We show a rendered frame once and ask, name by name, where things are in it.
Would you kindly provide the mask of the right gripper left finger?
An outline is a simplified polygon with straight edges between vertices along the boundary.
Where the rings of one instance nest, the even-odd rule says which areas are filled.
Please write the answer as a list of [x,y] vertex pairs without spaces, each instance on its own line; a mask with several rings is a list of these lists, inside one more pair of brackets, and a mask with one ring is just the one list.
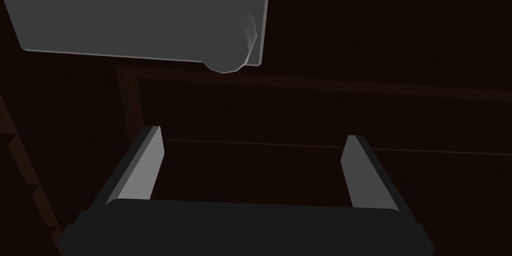
[[117,199],[149,200],[164,155],[161,127],[145,126],[95,196],[91,209]]

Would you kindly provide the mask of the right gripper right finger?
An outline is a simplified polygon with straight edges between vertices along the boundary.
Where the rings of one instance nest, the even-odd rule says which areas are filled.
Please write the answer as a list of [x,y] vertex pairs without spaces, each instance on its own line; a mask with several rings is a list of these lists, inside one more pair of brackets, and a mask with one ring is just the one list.
[[340,159],[351,205],[412,214],[382,163],[363,136],[349,135]]

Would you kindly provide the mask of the dark brown door leaf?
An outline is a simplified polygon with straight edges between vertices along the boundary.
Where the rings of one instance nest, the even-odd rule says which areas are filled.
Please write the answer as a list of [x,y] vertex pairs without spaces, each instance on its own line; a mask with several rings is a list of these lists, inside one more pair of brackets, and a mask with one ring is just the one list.
[[350,205],[363,136],[433,256],[512,256],[512,0],[269,0],[263,62],[24,52],[0,2],[0,256],[61,256],[136,129],[161,201]]

